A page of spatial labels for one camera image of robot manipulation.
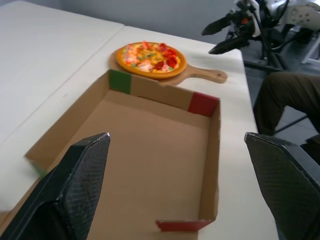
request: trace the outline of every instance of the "pizza peel handle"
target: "pizza peel handle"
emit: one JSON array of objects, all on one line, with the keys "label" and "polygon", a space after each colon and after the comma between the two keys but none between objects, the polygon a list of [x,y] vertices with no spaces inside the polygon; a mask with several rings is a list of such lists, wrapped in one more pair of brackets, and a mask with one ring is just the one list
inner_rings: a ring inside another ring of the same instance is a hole
[{"label": "pizza peel handle", "polygon": [[228,78],[228,75],[223,71],[198,68],[189,64],[184,71],[188,72],[188,78],[201,78],[218,84],[224,84]]}]

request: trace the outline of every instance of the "person's leg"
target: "person's leg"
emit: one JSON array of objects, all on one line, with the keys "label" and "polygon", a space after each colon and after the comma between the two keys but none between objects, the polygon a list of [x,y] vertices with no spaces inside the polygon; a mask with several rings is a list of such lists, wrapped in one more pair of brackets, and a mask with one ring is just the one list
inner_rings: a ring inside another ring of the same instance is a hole
[{"label": "person's leg", "polygon": [[285,106],[313,116],[313,119],[320,116],[320,77],[290,72],[267,76],[253,109],[260,134],[275,134]]}]

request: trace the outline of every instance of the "pizza topping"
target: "pizza topping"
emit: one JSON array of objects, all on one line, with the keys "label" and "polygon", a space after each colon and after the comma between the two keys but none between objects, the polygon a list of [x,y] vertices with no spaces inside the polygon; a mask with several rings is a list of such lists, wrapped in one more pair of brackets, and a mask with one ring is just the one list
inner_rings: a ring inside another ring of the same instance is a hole
[{"label": "pizza topping", "polygon": [[154,69],[156,69],[156,70],[161,70],[162,67],[164,66],[164,64],[165,64],[164,61],[158,61],[158,62],[156,63],[156,65],[154,65]]},{"label": "pizza topping", "polygon": [[144,49],[149,49],[150,48],[149,43],[147,43],[146,41],[142,42],[142,46],[143,46]]},{"label": "pizza topping", "polygon": [[170,59],[172,57],[177,56],[177,52],[173,50],[172,48],[168,48],[167,50],[164,51],[163,56],[167,59]]},{"label": "pizza topping", "polygon": [[181,62],[175,49],[165,43],[146,41],[128,44],[123,48],[122,56],[127,66],[150,73],[171,72]]},{"label": "pizza topping", "polygon": [[167,48],[168,48],[168,46],[165,43],[161,43],[158,47],[158,51],[164,52]]},{"label": "pizza topping", "polygon": [[177,65],[177,59],[174,56],[172,56],[166,60],[166,64],[168,64],[170,67],[174,68]]}]

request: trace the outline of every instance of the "toy pizza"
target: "toy pizza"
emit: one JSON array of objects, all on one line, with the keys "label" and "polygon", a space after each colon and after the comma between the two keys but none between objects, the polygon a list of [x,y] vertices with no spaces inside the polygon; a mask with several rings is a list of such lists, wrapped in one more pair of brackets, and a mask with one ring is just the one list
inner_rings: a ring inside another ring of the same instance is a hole
[{"label": "toy pizza", "polygon": [[130,73],[151,79],[168,79],[180,74],[187,66],[178,50],[156,42],[135,42],[118,50],[116,60]]}]

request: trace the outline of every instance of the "brown pants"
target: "brown pants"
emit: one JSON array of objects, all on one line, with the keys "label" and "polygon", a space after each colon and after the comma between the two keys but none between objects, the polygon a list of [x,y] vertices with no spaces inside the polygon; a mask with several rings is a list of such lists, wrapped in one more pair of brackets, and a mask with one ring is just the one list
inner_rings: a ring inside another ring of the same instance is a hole
[{"label": "brown pants", "polygon": [[[253,110],[260,134],[275,134],[285,106],[307,114],[320,133],[320,77],[290,72],[268,75]],[[320,135],[307,140],[307,144],[301,147],[320,163]]]}]

